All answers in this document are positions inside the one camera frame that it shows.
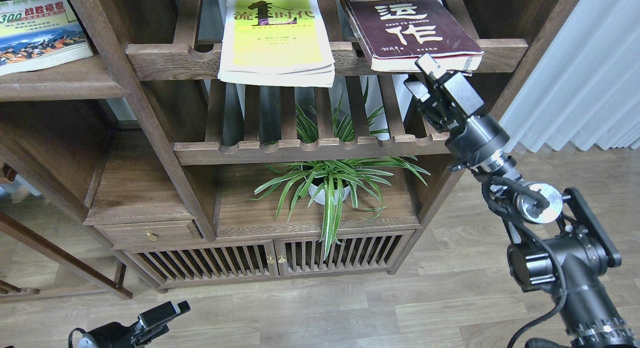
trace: book cover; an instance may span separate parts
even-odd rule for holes
[[[0,2],[0,75],[91,56],[85,32],[67,0]]]
[[[340,0],[373,70],[417,72],[430,54],[448,70],[475,70],[482,48],[438,0]]]
[[[260,73],[275,86],[288,80],[279,75],[332,74],[333,63],[317,0],[227,0],[219,79],[248,84],[234,73]]]

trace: spider plant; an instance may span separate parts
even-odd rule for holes
[[[365,100],[368,88],[369,84],[367,82],[364,93]],[[343,118],[339,118],[339,107],[341,103],[342,97],[337,107],[331,110],[333,132],[337,138],[348,142],[355,139],[354,124],[349,113],[345,114]],[[297,113],[297,134],[300,136],[300,139],[305,143],[317,141],[318,126],[316,123],[307,116],[300,106],[296,105],[295,109]],[[383,109],[383,106],[379,106],[367,116],[368,127],[372,127],[374,119],[382,114]],[[372,135],[386,132],[388,132],[387,129],[370,131]],[[414,161],[416,160],[416,157],[413,156],[407,158]],[[316,182],[317,190],[313,195],[309,194],[311,199],[307,207],[311,206],[318,195],[324,193],[325,203],[324,214],[322,216],[322,234],[320,237],[320,241],[325,241],[323,261],[329,256],[332,243],[336,242],[340,244],[340,241],[336,239],[336,235],[338,234],[338,227],[340,226],[343,213],[343,200],[345,200],[346,197],[345,187],[350,188],[351,205],[354,209],[359,209],[359,190],[370,194],[380,202],[379,207],[364,209],[364,211],[375,212],[372,218],[376,218],[380,215],[382,209],[384,209],[380,185],[391,186],[391,183],[386,177],[393,175],[393,173],[387,172],[384,168],[405,168],[416,175],[425,185],[427,183],[421,176],[421,173],[429,175],[429,172],[420,166],[399,157],[310,160],[279,163],[275,165],[265,164],[265,166],[280,176],[257,187],[253,192],[254,195],[262,194],[258,198],[252,199],[261,200],[284,184],[279,196],[276,218],[278,218],[282,207],[284,207],[288,193],[290,193],[296,184],[297,187],[295,187],[293,198],[291,198],[291,202],[288,203],[287,220],[291,218],[297,202],[305,195],[308,195],[309,188],[314,181]]]

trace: wooden floor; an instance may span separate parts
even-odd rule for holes
[[[622,254],[602,277],[614,304],[640,332],[640,151],[567,148],[515,154],[526,179],[559,189],[578,187]],[[112,275],[114,259],[72,221],[41,199],[2,211]],[[535,228],[546,237],[553,226]],[[28,248],[0,237],[0,279],[14,285],[83,285]],[[465,173],[396,275],[364,273],[172,289],[157,294],[128,273],[133,300],[109,293],[0,304],[0,347],[66,347],[75,327],[111,321],[130,325],[168,300],[192,311],[150,348],[232,347],[504,347],[521,325],[553,306],[546,293],[522,293],[508,273],[508,238],[486,208],[480,186]],[[558,316],[528,337],[569,345]]]

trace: wooden shelf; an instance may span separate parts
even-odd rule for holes
[[[407,132],[398,107],[398,99],[391,76],[379,76],[378,83],[384,102],[384,115],[390,138],[380,140],[370,136],[366,121],[362,87],[359,77],[347,77],[347,93],[356,139],[342,141],[334,137],[331,123],[329,90],[315,89],[315,105],[319,139],[304,143],[297,139],[295,120],[295,97],[293,88],[282,87],[280,91],[281,139],[265,143],[258,137],[259,131],[259,87],[246,87],[244,104],[244,139],[234,145],[222,144],[224,101],[226,83],[213,81],[208,109],[206,141],[178,142],[174,152],[183,166],[236,164],[259,162],[313,161],[322,159],[348,159],[365,157],[398,157],[410,155],[446,154],[444,145],[448,134],[435,132],[425,120],[416,132]]]
[[[354,209],[350,198],[342,209],[340,234],[358,234],[389,230],[411,230],[419,228],[414,212],[405,172],[401,169],[389,170],[391,186],[381,186],[385,209],[380,216],[370,219],[374,213]],[[224,166],[222,189],[219,196],[217,214],[217,243],[238,240],[258,241],[260,239],[320,237],[324,206],[313,203],[307,207],[309,196],[301,198],[295,206],[290,221],[287,221],[288,206],[283,207],[279,218],[275,217],[282,188],[261,200],[254,198],[254,189],[264,182],[277,177],[263,164],[240,164]],[[380,203],[363,190],[358,191],[361,209],[379,207]]]
[[[476,72],[514,72],[529,48],[527,42],[521,38],[480,39],[464,2],[462,0],[445,1],[448,3],[452,15],[484,50],[482,63]],[[203,46],[201,42],[197,42],[201,8],[202,0],[182,0],[173,43],[130,44],[126,47],[126,55],[131,61],[137,79],[217,79],[222,44],[214,43],[206,52],[194,49]],[[335,59],[335,74],[341,76],[381,74],[381,72],[371,70],[358,43],[352,42],[353,38],[342,41],[343,38],[338,31],[337,8],[336,4],[320,4],[322,17],[331,41],[331,52]]]
[[[142,130],[118,131],[84,224],[192,219]]]
[[[99,55],[0,76],[0,102],[122,98],[127,93]]]
[[[524,39],[478,39],[484,50],[477,73],[514,72],[528,45]],[[390,75],[392,72],[372,70],[359,52],[356,42],[331,42],[335,74],[339,76]],[[215,43],[207,52],[199,52],[189,44],[130,44],[126,55],[139,80],[217,79],[222,44]]]

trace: drawer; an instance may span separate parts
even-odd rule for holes
[[[203,242],[192,220],[94,225],[94,227],[113,243],[115,250]]]

